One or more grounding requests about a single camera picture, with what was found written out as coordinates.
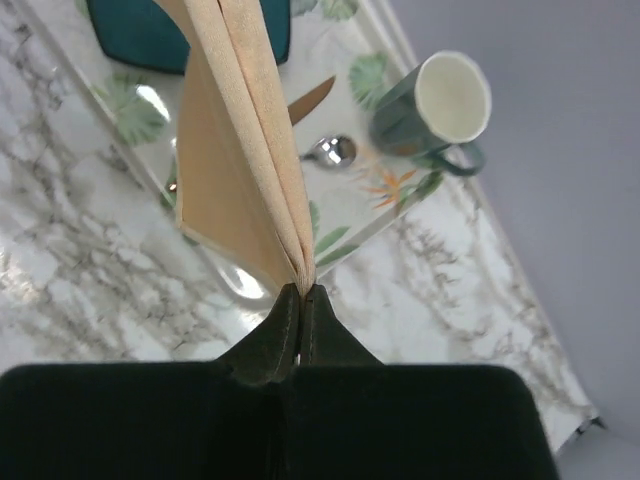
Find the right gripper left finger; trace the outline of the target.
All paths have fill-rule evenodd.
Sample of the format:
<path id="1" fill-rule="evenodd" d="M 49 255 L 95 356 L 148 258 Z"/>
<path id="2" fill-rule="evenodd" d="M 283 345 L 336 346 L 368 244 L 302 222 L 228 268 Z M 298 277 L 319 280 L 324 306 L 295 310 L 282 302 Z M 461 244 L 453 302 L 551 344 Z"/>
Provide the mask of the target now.
<path id="1" fill-rule="evenodd" d="M 300 297 L 210 361 L 31 364 L 1 377 L 5 479 L 283 479 Z"/>

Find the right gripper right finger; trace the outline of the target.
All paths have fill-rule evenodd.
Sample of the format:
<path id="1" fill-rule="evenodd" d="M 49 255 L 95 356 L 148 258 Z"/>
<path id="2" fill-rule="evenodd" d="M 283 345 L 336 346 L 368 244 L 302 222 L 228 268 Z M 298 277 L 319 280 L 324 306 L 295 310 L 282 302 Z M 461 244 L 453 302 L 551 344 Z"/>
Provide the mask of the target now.
<path id="1" fill-rule="evenodd" d="M 486 364 L 301 365 L 284 383 L 288 479 L 556 479 L 530 389 Z"/>

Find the orange cloth napkin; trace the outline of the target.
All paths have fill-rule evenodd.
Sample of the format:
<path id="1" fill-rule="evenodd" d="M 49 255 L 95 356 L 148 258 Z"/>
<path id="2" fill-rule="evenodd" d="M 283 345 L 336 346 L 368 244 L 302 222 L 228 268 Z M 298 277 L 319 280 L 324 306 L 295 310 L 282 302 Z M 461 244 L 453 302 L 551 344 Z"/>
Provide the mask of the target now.
<path id="1" fill-rule="evenodd" d="M 264 20 L 233 46 L 239 69 L 190 56 L 177 121 L 177 221 L 272 291 L 316 279 L 308 198 Z"/>

